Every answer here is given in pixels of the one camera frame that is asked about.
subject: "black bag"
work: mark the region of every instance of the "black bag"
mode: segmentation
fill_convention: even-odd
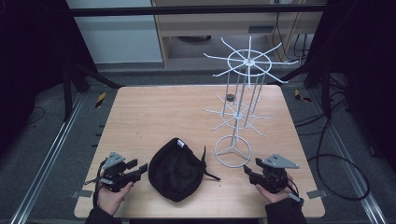
[[[182,201],[198,189],[204,174],[220,180],[206,171],[205,152],[198,160],[183,141],[172,139],[152,158],[149,182],[163,197],[176,203]]]

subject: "metal rail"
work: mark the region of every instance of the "metal rail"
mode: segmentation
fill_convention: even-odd
[[[11,224],[23,224],[29,217],[30,212],[32,211],[33,206],[35,205],[35,201],[38,198],[41,190],[46,183],[47,177],[50,174],[53,164],[55,163],[59,152],[64,145],[64,140],[68,135],[76,117],[78,111],[80,110],[81,103],[84,98],[84,94],[78,94],[78,98],[73,106],[75,109],[71,114],[69,120],[65,121],[61,127],[61,130],[55,137],[55,140],[52,143],[52,146],[49,149],[49,152],[44,159],[43,163],[41,164],[40,169],[38,170],[34,181],[32,182],[30,188],[28,189],[26,195],[24,196],[21,204],[19,205],[17,211],[14,213],[13,217],[11,218]]]

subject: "black pole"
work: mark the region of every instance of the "black pole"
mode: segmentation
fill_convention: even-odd
[[[344,5],[332,6],[334,9]],[[176,14],[216,14],[216,13],[260,13],[260,12],[315,12],[329,8],[326,4],[290,4],[290,5],[232,5],[232,6],[196,6],[196,7],[117,7],[117,8],[72,8],[58,10],[44,8],[46,13],[68,15],[72,17],[104,16],[142,16]]]

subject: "wooden table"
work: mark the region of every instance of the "wooden table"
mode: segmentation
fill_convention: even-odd
[[[221,178],[215,181],[204,176],[201,186],[180,203],[165,199],[149,183],[148,173],[135,183],[122,202],[116,217],[192,218],[192,217],[266,217],[266,201],[248,181],[243,168],[230,168],[215,156],[215,144],[233,129],[223,125],[220,115],[205,109],[221,111],[226,86],[155,86],[121,88],[114,101],[99,146],[92,160],[87,180],[94,179],[99,163],[111,151],[126,158],[138,159],[138,166],[151,161],[154,154],[174,137],[182,139],[201,158],[206,146],[207,171]],[[317,189],[306,161],[290,112],[278,86],[263,86],[262,100],[255,115],[272,117],[256,119],[255,129],[239,131],[252,148],[252,160],[247,164],[259,173],[254,158],[266,158],[278,153],[300,165],[288,169],[305,199],[306,217],[321,217],[324,207],[320,198],[309,200],[306,192]],[[94,184],[84,186],[93,190]],[[79,198],[77,217],[87,217],[92,209],[92,198]]]

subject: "spinning display rack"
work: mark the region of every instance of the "spinning display rack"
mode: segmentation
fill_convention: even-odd
[[[212,131],[215,131],[217,128],[223,125],[233,128],[232,135],[223,136],[216,143],[215,154],[222,164],[228,167],[236,168],[248,163],[251,157],[251,147],[248,141],[239,135],[239,130],[251,128],[260,136],[264,137],[265,135],[254,128],[253,124],[256,119],[271,119],[270,117],[260,117],[255,115],[256,105],[262,99],[260,94],[262,92],[262,85],[264,84],[266,76],[269,76],[281,83],[287,83],[287,81],[282,81],[270,74],[270,70],[273,64],[291,65],[297,62],[275,63],[271,61],[267,54],[279,48],[281,44],[262,53],[251,48],[251,37],[249,38],[248,49],[236,50],[227,44],[223,38],[221,41],[233,51],[228,56],[228,58],[215,57],[207,54],[205,54],[205,56],[212,59],[226,61],[230,67],[230,69],[225,72],[213,75],[214,77],[220,77],[225,74],[228,76],[225,97],[222,98],[218,95],[219,99],[223,102],[223,109],[221,111],[205,109],[205,111],[221,114],[223,122],[219,126],[213,128]],[[234,72],[238,75],[234,93],[229,93],[231,72]],[[222,142],[227,139],[231,139],[231,145],[229,147],[223,148]],[[244,161],[241,164],[230,164],[221,158],[221,156],[228,153],[234,153],[241,157]]]

